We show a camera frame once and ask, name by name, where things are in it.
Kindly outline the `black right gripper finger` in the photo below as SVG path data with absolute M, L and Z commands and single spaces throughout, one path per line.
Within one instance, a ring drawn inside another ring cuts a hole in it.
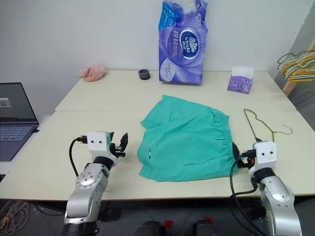
M 236 161 L 239 161 L 239 159 L 240 159 L 240 151 L 239 151 L 237 145 L 234 142 L 232 143 L 232 151 L 233 151 L 234 159 Z

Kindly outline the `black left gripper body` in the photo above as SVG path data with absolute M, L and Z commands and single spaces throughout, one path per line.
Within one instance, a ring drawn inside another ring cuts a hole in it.
M 118 162 L 120 157 L 125 157 L 126 153 L 122 149 L 122 146 L 116 146 L 114 143 L 109 145 L 109 157 L 112 162 Z

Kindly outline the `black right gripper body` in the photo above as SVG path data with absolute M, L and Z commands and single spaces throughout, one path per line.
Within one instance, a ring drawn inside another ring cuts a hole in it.
M 256 158 L 256 150 L 251 149 L 247 150 L 246 152 L 243 152 L 240 154 L 240 160 L 239 160 L 239 167 L 240 168 L 251 168 L 255 164 L 255 158 Z

